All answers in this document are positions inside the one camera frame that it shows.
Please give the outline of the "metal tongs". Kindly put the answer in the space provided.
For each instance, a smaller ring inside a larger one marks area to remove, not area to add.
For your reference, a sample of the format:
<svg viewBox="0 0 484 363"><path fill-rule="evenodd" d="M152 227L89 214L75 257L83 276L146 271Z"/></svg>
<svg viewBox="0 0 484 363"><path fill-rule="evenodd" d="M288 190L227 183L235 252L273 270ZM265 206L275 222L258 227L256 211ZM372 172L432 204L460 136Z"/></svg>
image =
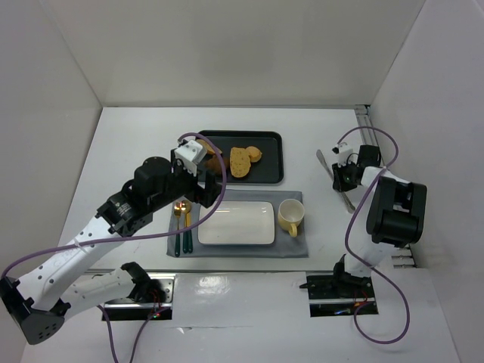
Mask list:
<svg viewBox="0 0 484 363"><path fill-rule="evenodd" d="M321 150L317 149L315 153L319 163L323 166L324 170L327 172L330 180L333 182L334 181L334 174L332 170L330 169L326 159L324 158L324 155ZM349 199L349 197L346 195L345 192L339 192L337 191L338 195L340 196L340 199L343 201L345 208L348 213L353 214L355 212L355 206Z"/></svg>

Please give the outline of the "crusty bread slice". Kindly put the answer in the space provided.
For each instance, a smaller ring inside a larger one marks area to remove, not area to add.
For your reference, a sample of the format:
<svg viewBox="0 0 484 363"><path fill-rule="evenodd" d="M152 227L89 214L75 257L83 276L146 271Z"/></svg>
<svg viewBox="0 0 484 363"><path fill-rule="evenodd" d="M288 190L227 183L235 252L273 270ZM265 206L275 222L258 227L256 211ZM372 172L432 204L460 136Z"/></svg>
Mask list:
<svg viewBox="0 0 484 363"><path fill-rule="evenodd" d="M196 139L196 142L200 145L202 145L205 149L206 149L206 152L209 154L209 155L215 155L216 152L218 152L219 154L222 154L222 151L218 148L218 147L212 147L209 143L207 143L205 140L203 139L199 139L197 138Z"/></svg>

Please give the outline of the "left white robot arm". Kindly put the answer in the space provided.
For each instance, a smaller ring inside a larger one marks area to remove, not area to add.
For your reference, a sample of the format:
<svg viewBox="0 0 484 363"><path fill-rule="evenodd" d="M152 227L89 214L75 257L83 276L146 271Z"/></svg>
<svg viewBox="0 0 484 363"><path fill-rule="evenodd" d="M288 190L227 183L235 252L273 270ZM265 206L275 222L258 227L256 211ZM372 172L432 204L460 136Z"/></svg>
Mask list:
<svg viewBox="0 0 484 363"><path fill-rule="evenodd" d="M215 209L225 186L210 171L205 185L199 186L197 172L189 172L180 158L150 157L67 245L49 250L50 258L38 268L18 279L3 273L1 300L28 344L42 343L74 315L114 299L158 306L163 288L136 262L126 262L92 282L78 279L101 257L138 238L159 209L181 197Z"/></svg>

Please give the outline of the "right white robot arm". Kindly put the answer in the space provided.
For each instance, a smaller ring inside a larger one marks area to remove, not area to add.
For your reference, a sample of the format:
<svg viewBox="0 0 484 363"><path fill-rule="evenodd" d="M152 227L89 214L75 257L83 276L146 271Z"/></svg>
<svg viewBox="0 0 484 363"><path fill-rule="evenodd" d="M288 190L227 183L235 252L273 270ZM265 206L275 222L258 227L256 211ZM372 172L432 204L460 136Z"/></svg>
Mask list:
<svg viewBox="0 0 484 363"><path fill-rule="evenodd" d="M356 241L353 253L336 263L331 289L340 297L364 296L371 286L371 269L399 248L417 243L424 229L427 186L393 175L381 164L380 149L362 145L359 152L345 142L333 148L333 189L342 194L366 188L360 212L367 236Z"/></svg>

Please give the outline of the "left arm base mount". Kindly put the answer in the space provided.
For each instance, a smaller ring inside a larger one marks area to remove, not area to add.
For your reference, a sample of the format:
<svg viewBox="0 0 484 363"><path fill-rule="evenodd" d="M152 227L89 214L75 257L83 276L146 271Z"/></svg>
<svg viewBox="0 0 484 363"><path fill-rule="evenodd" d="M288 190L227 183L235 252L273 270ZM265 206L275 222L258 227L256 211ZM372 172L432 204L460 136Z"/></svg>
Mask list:
<svg viewBox="0 0 484 363"><path fill-rule="evenodd" d="M135 286L129 295L104 304L108 318L111 321L143 321L152 315L153 320L171 320L175 276L148 273L136 262L128 262L121 269L129 273Z"/></svg>

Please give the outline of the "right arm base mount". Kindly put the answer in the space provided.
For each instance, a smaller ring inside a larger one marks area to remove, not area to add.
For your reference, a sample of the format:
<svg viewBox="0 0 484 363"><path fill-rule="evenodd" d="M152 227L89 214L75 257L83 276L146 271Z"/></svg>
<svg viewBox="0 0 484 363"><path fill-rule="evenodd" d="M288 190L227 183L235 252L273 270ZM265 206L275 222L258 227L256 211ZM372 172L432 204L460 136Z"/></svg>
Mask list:
<svg viewBox="0 0 484 363"><path fill-rule="evenodd" d="M309 275L299 288L308 293L312 318L350 316L357 309L360 315L378 314L371 279L345 272L343 258L331 275Z"/></svg>

